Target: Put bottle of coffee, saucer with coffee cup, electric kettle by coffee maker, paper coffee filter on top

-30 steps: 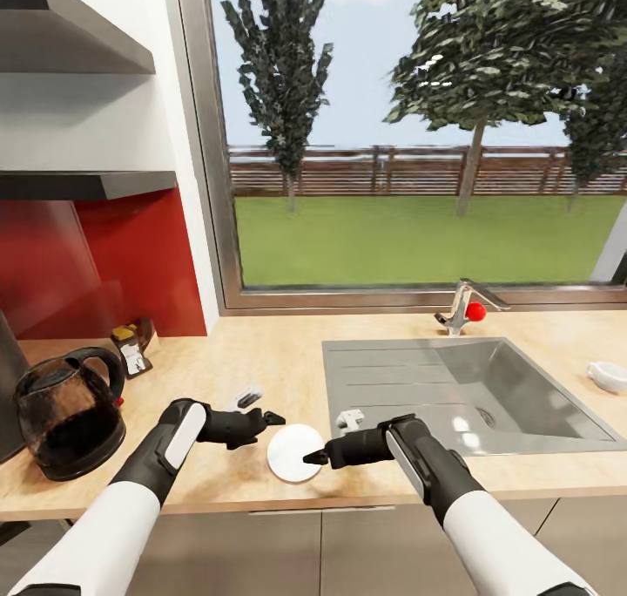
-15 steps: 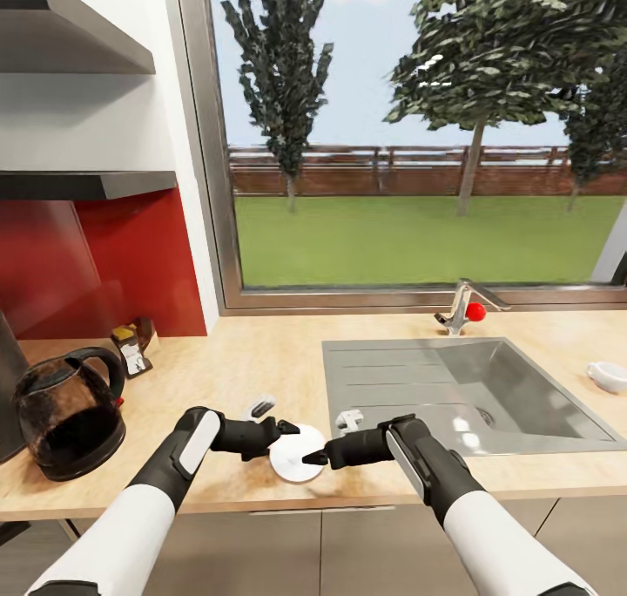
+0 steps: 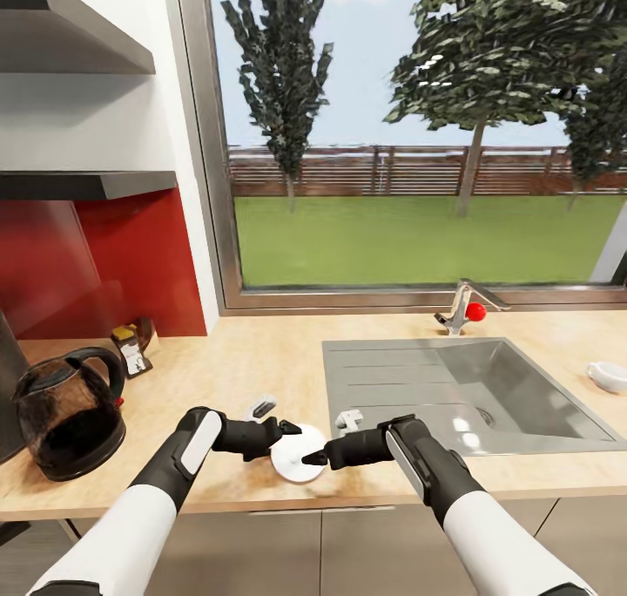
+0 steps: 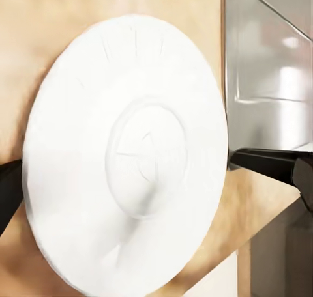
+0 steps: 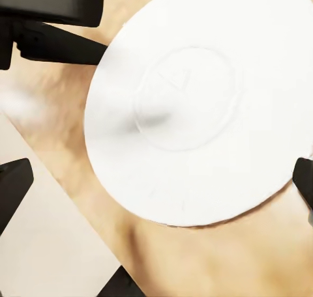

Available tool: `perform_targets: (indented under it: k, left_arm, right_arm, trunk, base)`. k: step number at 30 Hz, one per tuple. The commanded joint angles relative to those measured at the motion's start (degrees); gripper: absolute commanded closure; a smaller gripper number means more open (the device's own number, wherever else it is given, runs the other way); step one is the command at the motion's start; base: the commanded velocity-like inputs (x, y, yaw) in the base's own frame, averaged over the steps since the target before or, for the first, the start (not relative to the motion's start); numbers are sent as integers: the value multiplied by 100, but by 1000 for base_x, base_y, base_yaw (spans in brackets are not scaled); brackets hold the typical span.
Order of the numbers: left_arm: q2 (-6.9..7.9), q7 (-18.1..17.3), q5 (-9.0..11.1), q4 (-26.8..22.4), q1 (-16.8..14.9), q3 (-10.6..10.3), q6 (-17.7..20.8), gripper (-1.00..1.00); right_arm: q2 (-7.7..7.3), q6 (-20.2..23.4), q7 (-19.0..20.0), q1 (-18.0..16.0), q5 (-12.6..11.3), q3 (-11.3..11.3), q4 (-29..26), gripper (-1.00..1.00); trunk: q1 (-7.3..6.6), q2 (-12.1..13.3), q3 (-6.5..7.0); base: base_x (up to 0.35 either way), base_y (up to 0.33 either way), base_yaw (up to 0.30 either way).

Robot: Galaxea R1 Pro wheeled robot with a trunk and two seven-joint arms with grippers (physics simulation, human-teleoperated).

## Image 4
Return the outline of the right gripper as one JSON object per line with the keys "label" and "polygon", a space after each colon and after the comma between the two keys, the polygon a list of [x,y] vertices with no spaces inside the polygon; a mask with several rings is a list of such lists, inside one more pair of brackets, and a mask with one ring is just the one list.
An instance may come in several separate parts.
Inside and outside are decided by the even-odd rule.
{"label": "right gripper", "polygon": [[[300,157],[313,160],[313,152],[244,147],[231,155],[230,162],[296,187],[292,176]],[[313,212],[301,193],[300,196],[306,209]]]}

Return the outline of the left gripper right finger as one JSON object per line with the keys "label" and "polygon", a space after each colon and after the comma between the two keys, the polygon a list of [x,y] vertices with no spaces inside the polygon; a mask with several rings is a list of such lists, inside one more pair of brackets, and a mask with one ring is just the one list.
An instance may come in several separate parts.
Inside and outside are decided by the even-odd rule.
{"label": "left gripper right finger", "polygon": [[313,209],[313,160],[298,158],[293,170],[292,180]]}

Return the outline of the saucer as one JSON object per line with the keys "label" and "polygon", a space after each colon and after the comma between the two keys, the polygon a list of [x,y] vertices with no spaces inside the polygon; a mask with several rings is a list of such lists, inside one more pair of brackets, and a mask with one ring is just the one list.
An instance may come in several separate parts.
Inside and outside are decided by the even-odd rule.
{"label": "saucer", "polygon": [[27,122],[22,189],[52,270],[88,297],[142,297],[196,254],[228,155],[221,91],[182,31],[113,17],[57,58]]}

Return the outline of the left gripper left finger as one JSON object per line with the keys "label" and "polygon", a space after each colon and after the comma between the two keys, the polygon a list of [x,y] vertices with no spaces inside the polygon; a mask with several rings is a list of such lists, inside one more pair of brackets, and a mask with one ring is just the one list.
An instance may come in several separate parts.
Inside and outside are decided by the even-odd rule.
{"label": "left gripper left finger", "polygon": [[0,165],[0,237],[23,198],[22,159]]}

